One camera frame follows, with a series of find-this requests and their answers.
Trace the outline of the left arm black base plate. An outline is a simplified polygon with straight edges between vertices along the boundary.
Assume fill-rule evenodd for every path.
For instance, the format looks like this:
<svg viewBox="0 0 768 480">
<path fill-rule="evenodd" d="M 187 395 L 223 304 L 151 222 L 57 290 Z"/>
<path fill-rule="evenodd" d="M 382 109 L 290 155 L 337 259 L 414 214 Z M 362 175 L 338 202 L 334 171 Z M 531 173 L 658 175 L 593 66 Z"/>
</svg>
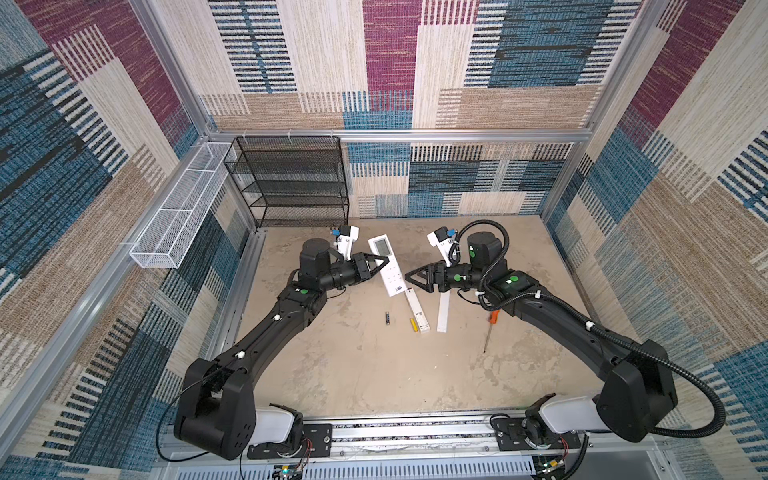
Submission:
<svg viewBox="0 0 768 480">
<path fill-rule="evenodd" d="M 331 454 L 333 426 L 330 423 L 310 423 L 302 427 L 297 440 L 293 436 L 282 443 L 251 445 L 246 451 L 249 460 L 295 460 L 309 457 L 328 458 Z"/>
</svg>

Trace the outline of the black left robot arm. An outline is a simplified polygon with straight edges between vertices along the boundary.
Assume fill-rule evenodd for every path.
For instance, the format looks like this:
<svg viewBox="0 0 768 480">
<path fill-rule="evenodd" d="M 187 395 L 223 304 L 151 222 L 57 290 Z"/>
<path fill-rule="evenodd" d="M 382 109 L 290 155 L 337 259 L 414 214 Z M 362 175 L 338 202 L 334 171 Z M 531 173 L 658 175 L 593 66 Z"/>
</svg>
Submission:
<svg viewBox="0 0 768 480">
<path fill-rule="evenodd" d="M 297 413 L 272 410 L 286 424 L 258 425 L 254 387 L 269 364 L 306 329 L 328 301 L 328 292 L 370 280 L 389 264 L 386 256 L 358 252 L 346 259 L 321 238 L 304 242 L 291 272 L 265 318 L 244 338 L 212 360 L 196 359 L 187 369 L 173 434 L 178 440 L 226 460 L 250 445 L 279 443 L 297 432 Z"/>
</svg>

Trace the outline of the orange handled screwdriver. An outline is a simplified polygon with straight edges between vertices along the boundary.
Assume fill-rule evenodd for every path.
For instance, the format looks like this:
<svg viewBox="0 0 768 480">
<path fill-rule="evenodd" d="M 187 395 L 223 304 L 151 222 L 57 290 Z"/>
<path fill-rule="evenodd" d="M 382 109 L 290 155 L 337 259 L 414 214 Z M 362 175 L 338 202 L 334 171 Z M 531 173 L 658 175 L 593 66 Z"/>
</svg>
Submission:
<svg viewBox="0 0 768 480">
<path fill-rule="evenodd" d="M 498 317 L 499 317 L 499 311 L 498 310 L 492 311 L 490 316 L 489 316 L 488 330 L 487 330 L 487 333 L 486 333 L 485 342 L 484 342 L 484 346 L 483 346 L 483 353 L 487 352 L 488 345 L 489 345 L 489 342 L 490 342 L 490 337 L 491 337 L 491 334 L 493 332 L 494 326 L 498 322 Z"/>
</svg>

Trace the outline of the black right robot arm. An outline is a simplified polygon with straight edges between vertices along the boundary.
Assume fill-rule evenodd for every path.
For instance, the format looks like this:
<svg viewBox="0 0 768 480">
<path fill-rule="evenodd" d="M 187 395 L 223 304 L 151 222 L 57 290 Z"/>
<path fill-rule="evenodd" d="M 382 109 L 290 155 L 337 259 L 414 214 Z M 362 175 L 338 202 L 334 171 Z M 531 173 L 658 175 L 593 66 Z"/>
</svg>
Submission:
<svg viewBox="0 0 768 480">
<path fill-rule="evenodd" d="M 473 291 L 480 306 L 504 311 L 544 332 L 581 360 L 602 381 L 595 395 L 548 394 L 525 413 L 531 443 L 549 444 L 568 431 L 611 432 L 639 442 L 678 404 L 674 371 L 664 348 L 639 344 L 586 318 L 529 274 L 508 267 L 505 239 L 476 232 L 468 239 L 469 260 L 457 246 L 443 260 L 408 272 L 406 280 L 427 291 Z"/>
</svg>

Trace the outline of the white remote with grey screen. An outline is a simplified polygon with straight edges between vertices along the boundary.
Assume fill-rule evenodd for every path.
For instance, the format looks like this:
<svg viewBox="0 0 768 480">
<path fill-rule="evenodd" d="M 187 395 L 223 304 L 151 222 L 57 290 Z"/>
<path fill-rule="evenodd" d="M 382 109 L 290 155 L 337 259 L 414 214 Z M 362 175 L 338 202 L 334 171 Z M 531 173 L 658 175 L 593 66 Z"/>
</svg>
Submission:
<svg viewBox="0 0 768 480">
<path fill-rule="evenodd" d="M 383 234 L 372 237 L 368 240 L 368 244 L 373 254 L 385 257 L 388 260 L 386 264 L 383 264 L 381 260 L 377 260 L 377 265 L 382 266 L 380 275 L 388 295 L 394 297 L 404 293 L 407 287 L 388 236 Z"/>
</svg>

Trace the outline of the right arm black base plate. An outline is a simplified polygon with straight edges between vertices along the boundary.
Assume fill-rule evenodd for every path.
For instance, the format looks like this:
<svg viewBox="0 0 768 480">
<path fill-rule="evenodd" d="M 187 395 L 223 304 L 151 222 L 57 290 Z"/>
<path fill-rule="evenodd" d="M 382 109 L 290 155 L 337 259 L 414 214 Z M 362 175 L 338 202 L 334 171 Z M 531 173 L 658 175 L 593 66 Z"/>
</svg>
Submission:
<svg viewBox="0 0 768 480">
<path fill-rule="evenodd" d="M 489 425 L 502 452 L 533 450 L 578 450 L 582 437 L 574 432 L 557 434 L 543 423 L 504 413 L 493 414 Z"/>
</svg>

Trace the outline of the white battery cover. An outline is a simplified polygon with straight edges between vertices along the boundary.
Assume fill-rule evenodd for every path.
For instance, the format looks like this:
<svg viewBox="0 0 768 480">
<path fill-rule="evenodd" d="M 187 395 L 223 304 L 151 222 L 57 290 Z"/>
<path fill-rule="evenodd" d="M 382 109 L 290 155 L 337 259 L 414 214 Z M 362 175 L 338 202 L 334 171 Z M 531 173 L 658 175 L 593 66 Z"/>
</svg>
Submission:
<svg viewBox="0 0 768 480">
<path fill-rule="evenodd" d="M 446 333 L 448 329 L 450 298 L 451 294 L 449 292 L 442 292 L 440 294 L 437 317 L 437 331 L 439 333 Z"/>
</svg>

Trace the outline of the aluminium front rail frame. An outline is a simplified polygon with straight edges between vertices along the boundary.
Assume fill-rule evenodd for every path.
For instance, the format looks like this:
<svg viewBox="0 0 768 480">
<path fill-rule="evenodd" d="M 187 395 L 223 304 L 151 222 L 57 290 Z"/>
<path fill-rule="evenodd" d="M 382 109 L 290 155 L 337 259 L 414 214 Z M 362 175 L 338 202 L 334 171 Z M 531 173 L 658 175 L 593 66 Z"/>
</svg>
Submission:
<svg viewBox="0 0 768 480">
<path fill-rule="evenodd" d="M 154 479 L 287 479 L 294 466 L 304 479 L 681 479 L 666 442 L 648 437 L 628 443 L 613 434 L 588 439 L 571 433 L 551 448 L 532 449 L 503 439 L 483 410 L 308 418 L 326 423 L 331 436 L 309 458 L 232 461 L 198 456 L 173 436 L 163 446 L 168 461 Z"/>
</svg>

